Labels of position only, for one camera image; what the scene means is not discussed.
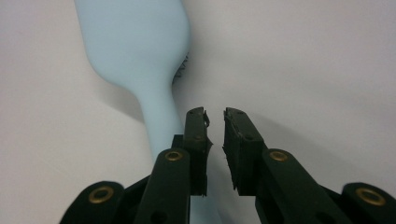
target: screw hole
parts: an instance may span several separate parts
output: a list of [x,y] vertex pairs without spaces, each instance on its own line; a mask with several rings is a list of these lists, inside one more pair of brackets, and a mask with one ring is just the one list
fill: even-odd
[[89,196],[91,203],[104,203],[109,200],[114,194],[114,189],[109,186],[102,186],[94,189]]
[[165,154],[165,158],[169,161],[178,161],[183,158],[183,154],[178,151],[170,151]]
[[356,189],[356,194],[366,203],[375,206],[383,206],[387,202],[384,197],[372,189],[358,188]]
[[288,159],[288,156],[280,151],[273,151],[270,153],[270,157],[276,161],[285,161]]

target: white background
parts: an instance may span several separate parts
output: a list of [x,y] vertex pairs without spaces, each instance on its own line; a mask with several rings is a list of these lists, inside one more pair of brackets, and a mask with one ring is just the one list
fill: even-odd
[[[396,196],[396,2],[184,1],[180,116],[204,106],[209,182],[224,223],[260,223],[221,146],[226,106],[322,185]],[[0,0],[0,223],[57,223],[87,186],[129,186],[152,161],[134,96],[89,65],[73,1]]]

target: black plastic part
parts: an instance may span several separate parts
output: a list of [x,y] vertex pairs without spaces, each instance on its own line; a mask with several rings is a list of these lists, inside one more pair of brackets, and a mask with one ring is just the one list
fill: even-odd
[[66,210],[61,224],[119,223],[122,185],[103,181],[85,188]]
[[172,141],[172,147],[183,148],[183,134],[175,134],[174,135],[174,139]]
[[149,176],[139,180],[124,191],[124,196],[120,204],[120,224],[134,223],[134,218],[142,201],[143,193],[146,185],[149,182]]
[[341,206],[355,223],[396,223],[396,201],[384,190],[364,183],[344,186]]
[[190,220],[190,155],[180,148],[157,157],[139,205],[136,224],[186,224]]
[[262,223],[285,223],[283,215],[271,195],[256,197],[255,206]]
[[268,149],[262,159],[265,187],[286,223],[352,223],[289,152]]
[[191,160],[191,195],[206,195],[206,166],[212,142],[207,137],[209,118],[203,107],[197,107],[186,115],[183,135],[183,149],[188,151]]
[[262,151],[267,149],[262,136],[248,115],[238,109],[227,107],[224,111],[224,152],[230,167],[233,187],[239,195],[256,195],[260,179],[259,163]]

